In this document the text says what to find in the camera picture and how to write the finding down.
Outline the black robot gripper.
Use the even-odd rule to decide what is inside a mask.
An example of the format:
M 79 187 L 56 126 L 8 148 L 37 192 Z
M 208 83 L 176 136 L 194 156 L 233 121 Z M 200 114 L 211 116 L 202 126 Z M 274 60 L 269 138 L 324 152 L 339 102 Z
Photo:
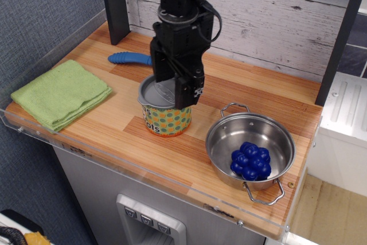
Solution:
M 208 12 L 190 24 L 153 24 L 150 56 L 156 82 L 174 77 L 175 108 L 196 105 L 204 90 L 202 55 L 210 47 L 214 16 Z

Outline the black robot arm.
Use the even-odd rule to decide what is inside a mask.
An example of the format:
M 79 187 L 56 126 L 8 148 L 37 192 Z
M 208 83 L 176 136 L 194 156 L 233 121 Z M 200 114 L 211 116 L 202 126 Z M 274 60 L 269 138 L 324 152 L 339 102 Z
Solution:
M 202 55 L 218 37 L 218 12 L 207 0 L 160 0 L 150 56 L 157 82 L 174 80 L 175 107 L 197 104 L 204 88 Z

